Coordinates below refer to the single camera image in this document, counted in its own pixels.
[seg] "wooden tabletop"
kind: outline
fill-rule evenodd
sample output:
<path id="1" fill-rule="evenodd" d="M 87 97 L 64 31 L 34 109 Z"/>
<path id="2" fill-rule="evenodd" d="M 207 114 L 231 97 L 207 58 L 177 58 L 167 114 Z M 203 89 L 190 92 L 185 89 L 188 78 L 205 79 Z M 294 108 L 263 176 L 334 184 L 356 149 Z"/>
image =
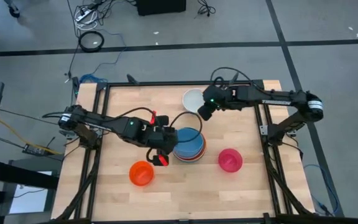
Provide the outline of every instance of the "wooden tabletop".
<path id="1" fill-rule="evenodd" d="M 266 89 L 281 89 L 275 80 L 264 81 L 264 85 Z M 185 110 L 181 98 L 190 88 L 206 86 L 114 87 L 110 90 L 107 115 L 117 116 L 144 106 L 168 115 L 171 121 Z M 96 84 L 82 84 L 77 103 L 91 111 L 95 91 Z M 274 123 L 288 117 L 286 107 L 270 106 L 270 112 Z M 146 111 L 128 116 L 151 118 Z M 182 116 L 175 123 L 177 129 L 198 126 L 192 115 Z M 154 167 L 154 180 L 145 187 L 131 184 L 128 174 L 134 162 L 145 160 L 147 149 L 125 143 L 114 134 L 105 135 L 92 221 L 257 218 L 264 212 L 274 216 L 254 109 L 216 111 L 209 121 L 203 121 L 202 133 L 207 148 L 198 162 L 182 163 L 170 154 L 170 165 Z M 295 144 L 289 138 L 283 142 Z M 66 153 L 77 145 L 78 142 L 69 145 Z M 228 147 L 237 149 L 243 157 L 242 168 L 236 173 L 224 172 L 218 165 L 218 154 Z M 285 145 L 279 150 L 289 188 L 307 209 L 314 211 L 298 151 Z M 52 218 L 64 211 L 78 190 L 84 153 L 84 149 L 77 149 L 63 163 Z M 87 198 L 88 192 L 84 196 L 83 217 Z"/>

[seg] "black metal frame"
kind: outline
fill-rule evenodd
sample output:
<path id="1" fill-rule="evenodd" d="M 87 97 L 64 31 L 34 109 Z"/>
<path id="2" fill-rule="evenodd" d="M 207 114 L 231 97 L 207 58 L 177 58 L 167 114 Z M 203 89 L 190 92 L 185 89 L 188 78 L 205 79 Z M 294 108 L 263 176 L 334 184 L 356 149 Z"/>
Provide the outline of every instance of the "black metal frame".
<path id="1" fill-rule="evenodd" d="M 263 80 L 255 80 L 256 84 L 258 84 L 259 86 L 264 86 L 263 84 Z M 140 83 L 138 86 L 181 86 L 181 85 L 209 85 L 211 82 L 210 81 L 189 81 L 189 82 L 143 82 Z M 241 85 L 249 85 L 250 81 L 237 81 L 236 84 L 241 84 Z M 94 103 L 93 103 L 93 112 L 97 112 L 98 106 L 99 106 L 99 99 L 100 99 L 100 94 L 101 94 L 101 90 L 104 90 L 104 101 L 103 101 L 103 107 L 102 107 L 102 112 L 101 114 L 106 116 L 106 112 L 107 112 L 107 108 L 108 108 L 108 103 L 109 103 L 109 94 L 110 94 L 110 89 L 112 87 L 123 87 L 123 86 L 134 86 L 131 83 L 98 83 L 97 87 L 96 87 L 96 94 L 95 94 L 95 98 L 94 98 Z M 272 124 L 272 117 L 270 114 L 270 110 L 269 107 L 267 105 L 264 105 L 264 111 L 265 111 L 265 117 L 266 117 L 266 121 L 267 124 Z M 258 124 L 258 130 L 259 130 L 259 126 L 263 125 L 262 122 L 262 115 L 260 113 L 260 108 L 259 106 L 255 106 L 255 116 L 257 119 L 257 124 Z M 260 135 L 260 140 L 261 140 L 261 145 L 262 145 L 262 150 L 264 153 L 264 159 L 265 159 L 265 163 L 266 163 L 266 168 L 267 168 L 267 175 L 268 175 L 268 182 L 269 182 L 269 188 L 270 188 L 270 192 L 272 194 L 272 203 L 273 203 L 273 209 L 275 212 L 275 216 L 279 217 L 280 215 L 282 215 L 283 213 L 281 212 L 281 208 L 280 208 L 280 204 L 278 201 L 278 195 L 277 195 L 277 190 L 276 190 L 276 185 L 275 185 L 275 179 L 273 178 L 273 175 L 269 172 L 267 164 L 268 162 L 271 163 L 270 161 L 270 151 L 269 151 L 269 147 L 268 144 L 266 142 L 266 139 Z M 97 166 L 99 166 L 99 162 L 100 162 L 100 153 L 101 150 L 96 150 L 96 153 L 98 154 L 97 156 L 95 156 L 96 160 L 94 161 L 94 163 L 97 164 Z M 281 162 L 281 158 L 280 158 L 280 153 L 278 151 L 278 147 L 275 146 L 273 147 L 273 154 L 275 156 L 275 163 L 276 163 L 276 168 L 277 168 L 277 173 L 279 178 L 281 179 L 281 181 L 286 184 L 285 182 L 285 175 L 284 175 L 284 171 L 283 171 L 283 166 L 282 166 L 282 162 Z M 80 185 L 84 182 L 84 180 L 86 179 L 86 173 L 88 171 L 88 166 L 89 166 L 89 159 L 90 159 L 90 151 L 87 150 L 85 152 L 85 158 L 83 161 L 83 168 L 82 168 L 82 173 L 81 173 L 81 180 L 80 180 Z M 87 208 L 87 213 L 86 213 L 86 218 L 91 220 L 92 219 L 92 214 L 93 214 L 93 204 L 94 204 L 94 196 L 95 196 L 95 191 L 96 191 L 96 181 L 97 181 L 97 176 L 98 176 L 98 169 L 96 170 L 96 174 L 95 177 L 91 183 L 91 189 L 89 192 L 89 199 L 88 199 L 88 208 Z M 283 192 L 283 199 L 284 199 L 284 205 L 285 205 L 285 210 L 287 212 L 287 214 L 291 215 L 292 212 L 292 207 L 291 207 L 291 203 L 287 197 L 287 195 Z M 80 201 L 80 203 L 77 205 L 76 210 L 75 210 L 75 218 L 80 218 L 80 214 L 81 214 L 81 207 L 82 207 L 82 200 Z M 268 222 L 274 222 L 274 218 L 270 218 L 268 213 L 264 214 L 263 218 L 235 218 L 235 219 L 208 219 L 208 220 L 147 220 L 147 221 L 124 221 L 124 222 L 92 222 L 92 223 L 100 223 L 100 224 L 108 224 L 108 223 L 268 223 Z"/>

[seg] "stack of bowls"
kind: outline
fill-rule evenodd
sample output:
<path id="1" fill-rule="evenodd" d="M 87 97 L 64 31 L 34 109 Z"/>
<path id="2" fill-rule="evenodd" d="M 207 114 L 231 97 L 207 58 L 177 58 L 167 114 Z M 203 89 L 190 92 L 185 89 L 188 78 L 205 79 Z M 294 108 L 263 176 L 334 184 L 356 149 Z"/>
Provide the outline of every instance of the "stack of bowls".
<path id="1" fill-rule="evenodd" d="M 178 140 L 186 141 L 193 138 L 198 130 L 182 128 L 178 130 Z M 180 142 L 173 149 L 173 155 L 182 162 L 196 162 L 202 158 L 206 150 L 206 141 L 200 133 L 197 138 L 190 142 Z"/>

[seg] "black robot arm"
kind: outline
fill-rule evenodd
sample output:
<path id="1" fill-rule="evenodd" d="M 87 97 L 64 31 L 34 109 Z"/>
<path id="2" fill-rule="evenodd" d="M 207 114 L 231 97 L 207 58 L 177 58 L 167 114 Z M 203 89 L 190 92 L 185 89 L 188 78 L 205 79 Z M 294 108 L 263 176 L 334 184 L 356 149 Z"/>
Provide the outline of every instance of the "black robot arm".
<path id="1" fill-rule="evenodd" d="M 80 145 L 90 149 L 100 147 L 101 143 L 96 131 L 86 125 L 117 134 L 123 141 L 136 146 L 156 149 L 157 155 L 152 160 L 148 158 L 155 166 L 167 166 L 168 155 L 178 144 L 175 128 L 168 127 L 168 123 L 168 116 L 155 113 L 151 121 L 127 116 L 112 118 L 86 111 L 80 105 L 67 107 L 58 122 L 60 128 L 74 131 L 80 137 Z"/>
<path id="2" fill-rule="evenodd" d="M 298 111 L 279 124 L 260 127 L 267 135 L 268 142 L 281 145 L 285 133 L 299 130 L 306 122 L 316 122 L 323 118 L 321 100 L 303 91 L 265 91 L 257 85 L 216 86 L 210 85 L 203 92 L 204 105 L 198 113 L 209 120 L 216 110 L 241 110 L 254 105 L 293 106 Z"/>

